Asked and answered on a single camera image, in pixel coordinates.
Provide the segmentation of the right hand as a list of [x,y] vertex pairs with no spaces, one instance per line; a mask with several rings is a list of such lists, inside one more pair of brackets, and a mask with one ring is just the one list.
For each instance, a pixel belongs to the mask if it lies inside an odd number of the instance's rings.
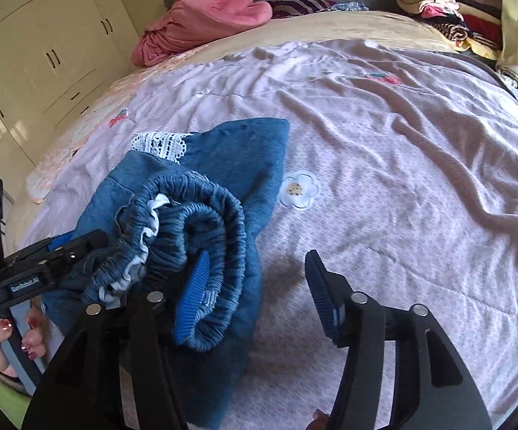
[[330,415],[323,412],[320,408],[317,408],[311,418],[311,422],[306,427],[306,430],[325,430],[327,428]]

